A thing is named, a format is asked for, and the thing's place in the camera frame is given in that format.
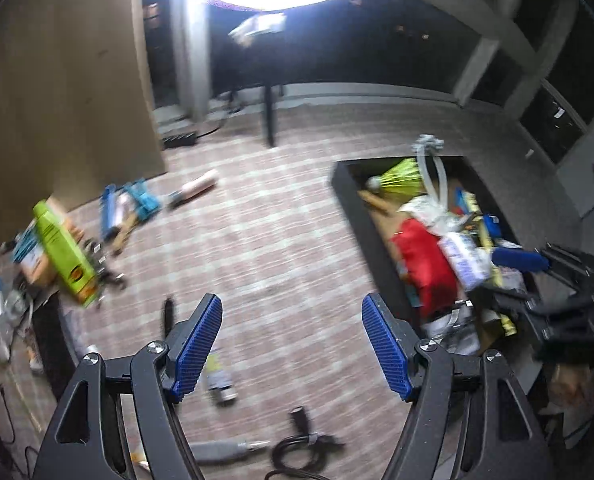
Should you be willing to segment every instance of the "snack package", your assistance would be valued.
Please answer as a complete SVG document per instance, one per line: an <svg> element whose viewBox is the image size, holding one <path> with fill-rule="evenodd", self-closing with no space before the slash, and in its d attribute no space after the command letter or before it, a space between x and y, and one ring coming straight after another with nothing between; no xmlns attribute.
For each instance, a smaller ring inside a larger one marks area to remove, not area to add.
<svg viewBox="0 0 594 480"><path fill-rule="evenodd" d="M61 221L61 225L70 232L77 242L80 242L84 237L84 231L75 225L61 203L51 196L46 200L46 204ZM50 285L57 277L57 271L48 259L48 255L43 250L43 246L36 235L35 220L30 222L14 248L13 261L19 264L26 280L31 285L43 288Z"/></svg>
<svg viewBox="0 0 594 480"><path fill-rule="evenodd" d="M488 280L490 262L475 247L472 238L462 233L448 233L439 242L439 248L455 271L464 290L472 290Z"/></svg>

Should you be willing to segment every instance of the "power strip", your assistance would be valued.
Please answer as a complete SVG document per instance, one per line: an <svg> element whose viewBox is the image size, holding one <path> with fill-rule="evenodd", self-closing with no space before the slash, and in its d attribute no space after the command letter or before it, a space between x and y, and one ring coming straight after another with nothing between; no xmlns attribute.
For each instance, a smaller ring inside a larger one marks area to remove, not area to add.
<svg viewBox="0 0 594 480"><path fill-rule="evenodd" d="M183 146L194 146L197 143L197 132L166 136L162 142L164 144L164 150L181 148Z"/></svg>

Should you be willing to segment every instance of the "yellow shuttlecock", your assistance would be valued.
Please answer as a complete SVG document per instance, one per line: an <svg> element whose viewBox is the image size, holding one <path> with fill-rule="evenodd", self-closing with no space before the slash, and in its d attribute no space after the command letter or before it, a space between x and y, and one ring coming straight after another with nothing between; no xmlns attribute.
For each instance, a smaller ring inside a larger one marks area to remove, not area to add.
<svg viewBox="0 0 594 480"><path fill-rule="evenodd" d="M415 159L405 158L383 175L370 177L366 181L366 187L373 193L415 196L421 192L423 184Z"/></svg>

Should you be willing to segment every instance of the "blue gripper pad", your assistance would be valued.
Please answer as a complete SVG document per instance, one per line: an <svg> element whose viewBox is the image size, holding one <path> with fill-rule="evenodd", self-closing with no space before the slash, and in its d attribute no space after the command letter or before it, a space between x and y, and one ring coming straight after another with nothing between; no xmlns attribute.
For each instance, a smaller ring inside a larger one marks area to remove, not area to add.
<svg viewBox="0 0 594 480"><path fill-rule="evenodd" d="M183 322L190 324L191 330L185 344L181 341L181 346L179 343L173 343L171 346L170 354L174 359L175 375L170 391L177 402L192 392L197 385L199 374L221 327L221 313L221 300L214 294L206 294L190 319Z"/></svg>
<svg viewBox="0 0 594 480"><path fill-rule="evenodd" d="M403 400L410 399L413 386L408 378L408 360L379 311L376 298L369 294L362 301L362 323L373 345L375 355L393 392Z"/></svg>

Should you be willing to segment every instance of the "metal screw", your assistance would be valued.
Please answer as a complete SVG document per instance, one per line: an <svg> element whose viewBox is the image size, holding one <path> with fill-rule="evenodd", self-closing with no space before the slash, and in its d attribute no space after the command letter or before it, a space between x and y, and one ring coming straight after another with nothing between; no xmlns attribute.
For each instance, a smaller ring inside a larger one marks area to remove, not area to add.
<svg viewBox="0 0 594 480"><path fill-rule="evenodd" d="M152 341L148 343L146 350L150 354L161 354L164 351L164 344L161 341Z"/></svg>
<svg viewBox="0 0 594 480"><path fill-rule="evenodd" d="M488 359L490 362L497 361L500 357L501 353L497 350L489 350L486 352L486 359Z"/></svg>
<svg viewBox="0 0 594 480"><path fill-rule="evenodd" d="M419 347L424 352L434 352L435 350L437 350L437 343L432 339L422 339L419 342Z"/></svg>
<svg viewBox="0 0 594 480"><path fill-rule="evenodd" d="M97 354L86 354L86 355L84 355L84 362L87 365L96 365L99 362L99 355L97 355Z"/></svg>

